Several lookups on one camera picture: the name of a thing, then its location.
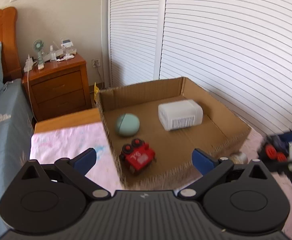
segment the wooden headboard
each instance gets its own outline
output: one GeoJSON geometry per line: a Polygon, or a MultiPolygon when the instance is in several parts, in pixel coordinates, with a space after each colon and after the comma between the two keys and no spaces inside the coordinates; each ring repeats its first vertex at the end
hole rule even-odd
{"type": "Polygon", "coordinates": [[[17,10],[8,7],[0,10],[0,41],[2,42],[2,70],[4,81],[22,78],[16,43],[17,10]]]}

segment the nightstand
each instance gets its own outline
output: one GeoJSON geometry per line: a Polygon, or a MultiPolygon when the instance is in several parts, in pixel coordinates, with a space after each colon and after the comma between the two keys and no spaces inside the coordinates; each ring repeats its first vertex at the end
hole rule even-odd
{"type": "Polygon", "coordinates": [[[46,62],[44,69],[35,66],[22,83],[38,121],[91,108],[86,61],[76,54],[73,59],[46,62]]]}

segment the blue bedding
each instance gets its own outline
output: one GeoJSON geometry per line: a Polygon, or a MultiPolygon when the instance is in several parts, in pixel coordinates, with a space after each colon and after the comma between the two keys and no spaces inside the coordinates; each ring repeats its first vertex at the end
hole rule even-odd
{"type": "MultiPolygon", "coordinates": [[[[29,159],[32,118],[21,80],[16,79],[0,94],[0,198],[29,159]]],[[[0,218],[0,235],[5,231],[6,226],[0,218]]]]}

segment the red toy vehicle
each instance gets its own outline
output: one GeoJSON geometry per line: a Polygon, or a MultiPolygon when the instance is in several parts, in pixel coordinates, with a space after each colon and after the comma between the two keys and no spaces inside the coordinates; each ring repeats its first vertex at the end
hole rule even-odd
{"type": "Polygon", "coordinates": [[[119,157],[132,174],[137,174],[155,159],[155,152],[143,140],[133,139],[122,147],[119,157]]]}

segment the yellow object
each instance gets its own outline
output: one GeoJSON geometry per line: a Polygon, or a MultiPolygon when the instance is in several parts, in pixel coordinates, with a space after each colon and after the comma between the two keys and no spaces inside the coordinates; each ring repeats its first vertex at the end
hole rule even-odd
{"type": "Polygon", "coordinates": [[[99,93],[99,88],[97,87],[96,82],[95,82],[95,87],[94,87],[94,100],[95,100],[95,102],[96,102],[98,93],[99,93]]]}

